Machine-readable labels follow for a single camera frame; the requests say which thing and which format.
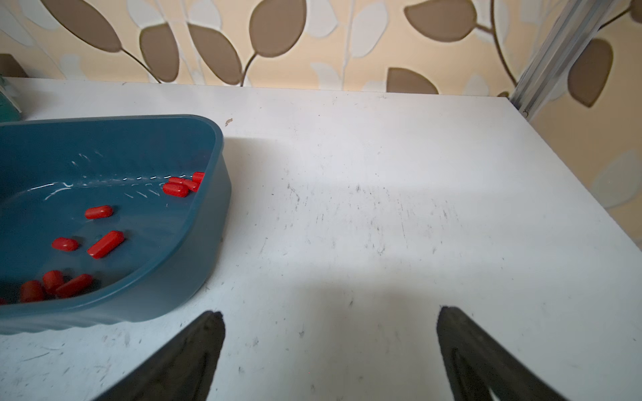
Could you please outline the red sleeve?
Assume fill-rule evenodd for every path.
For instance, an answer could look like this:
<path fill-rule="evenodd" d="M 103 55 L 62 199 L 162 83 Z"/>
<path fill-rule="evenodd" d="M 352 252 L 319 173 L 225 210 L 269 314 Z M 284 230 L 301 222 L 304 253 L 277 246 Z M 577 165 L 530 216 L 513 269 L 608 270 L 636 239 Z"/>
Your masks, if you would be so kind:
<path fill-rule="evenodd" d="M 57 290 L 65 284 L 63 272 L 53 270 L 46 272 L 42 278 L 43 288 L 49 295 L 55 295 Z"/>
<path fill-rule="evenodd" d="M 187 189 L 191 192 L 198 192 L 198 189 L 200 187 L 199 182 L 180 177 L 170 177 L 168 182 L 172 184 L 183 185 L 184 187 L 187 187 Z"/>
<path fill-rule="evenodd" d="M 87 253 L 94 259 L 101 259 L 115 250 L 125 241 L 125 235 L 120 231 L 111 231 L 105 234 L 98 242 L 91 246 Z"/>
<path fill-rule="evenodd" d="M 167 195 L 181 198 L 187 197 L 191 193 L 190 189 L 187 186 L 175 182 L 165 183 L 162 187 L 162 190 Z"/>
<path fill-rule="evenodd" d="M 197 171 L 197 172 L 193 173 L 192 180 L 194 182 L 201 183 L 203 181 L 204 177 L 205 177 L 205 173 L 204 172 Z"/>
<path fill-rule="evenodd" d="M 63 252 L 73 252 L 80 247 L 80 244 L 73 238 L 59 237 L 52 242 L 51 246 Z"/>
<path fill-rule="evenodd" d="M 21 303 L 42 302 L 45 299 L 46 293 L 40 281 L 28 281 L 20 287 L 19 300 Z"/>
<path fill-rule="evenodd" d="M 113 207 L 109 205 L 91 207 L 85 211 L 85 218 L 88 220 L 97 220 L 111 217 L 114 214 Z"/>
<path fill-rule="evenodd" d="M 94 278 L 90 274 L 75 277 L 55 290 L 58 298 L 69 298 L 78 295 L 92 285 Z"/>

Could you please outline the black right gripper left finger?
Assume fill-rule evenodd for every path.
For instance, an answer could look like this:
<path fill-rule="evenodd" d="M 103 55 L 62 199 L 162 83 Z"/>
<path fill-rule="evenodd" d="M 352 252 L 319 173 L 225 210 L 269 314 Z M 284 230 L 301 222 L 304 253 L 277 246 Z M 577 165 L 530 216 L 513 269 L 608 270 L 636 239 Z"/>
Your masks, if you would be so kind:
<path fill-rule="evenodd" d="M 221 312 L 201 314 L 98 400 L 205 400 L 226 326 Z"/>

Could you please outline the teal plastic storage box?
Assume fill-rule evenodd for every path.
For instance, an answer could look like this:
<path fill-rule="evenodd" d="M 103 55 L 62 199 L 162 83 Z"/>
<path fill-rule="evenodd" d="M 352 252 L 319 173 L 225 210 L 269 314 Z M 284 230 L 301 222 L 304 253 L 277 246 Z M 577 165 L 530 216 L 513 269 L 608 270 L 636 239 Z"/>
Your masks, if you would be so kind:
<path fill-rule="evenodd" d="M 195 115 L 24 121 L 1 127 L 1 332 L 144 322 L 187 302 L 210 277 L 232 184 L 214 122 Z M 163 192 L 170 177 L 204 172 L 198 192 Z M 88 220 L 91 207 L 111 217 Z M 101 259 L 105 234 L 125 241 Z M 73 252 L 53 249 L 73 238 Z M 76 296 L 21 303 L 46 272 L 94 281 Z"/>

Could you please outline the green tool case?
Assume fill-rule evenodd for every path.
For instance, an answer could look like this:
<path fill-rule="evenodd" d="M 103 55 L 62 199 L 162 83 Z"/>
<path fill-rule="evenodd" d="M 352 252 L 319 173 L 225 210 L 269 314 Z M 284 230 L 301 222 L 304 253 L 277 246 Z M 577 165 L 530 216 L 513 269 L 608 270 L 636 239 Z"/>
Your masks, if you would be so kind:
<path fill-rule="evenodd" d="M 3 76 L 0 91 L 0 122 L 3 124 L 22 120 L 23 112 L 16 101 L 18 91 Z"/>

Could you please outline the aluminium frame post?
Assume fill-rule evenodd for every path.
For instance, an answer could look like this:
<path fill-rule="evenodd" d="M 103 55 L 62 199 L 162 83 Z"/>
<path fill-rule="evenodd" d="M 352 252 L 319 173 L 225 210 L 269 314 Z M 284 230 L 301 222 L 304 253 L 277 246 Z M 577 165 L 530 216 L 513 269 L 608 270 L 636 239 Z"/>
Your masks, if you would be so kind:
<path fill-rule="evenodd" d="M 550 101 L 553 90 L 564 82 L 574 63 L 597 38 L 617 1 L 569 1 L 547 38 L 518 80 L 510 101 L 528 121 Z"/>

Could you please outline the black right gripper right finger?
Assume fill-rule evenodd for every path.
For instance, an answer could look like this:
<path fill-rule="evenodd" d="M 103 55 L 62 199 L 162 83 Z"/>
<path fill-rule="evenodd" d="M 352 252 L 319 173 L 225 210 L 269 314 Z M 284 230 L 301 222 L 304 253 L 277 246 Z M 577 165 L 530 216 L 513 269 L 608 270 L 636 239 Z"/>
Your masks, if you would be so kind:
<path fill-rule="evenodd" d="M 563 400 L 458 307 L 442 307 L 436 324 L 456 400 Z"/>

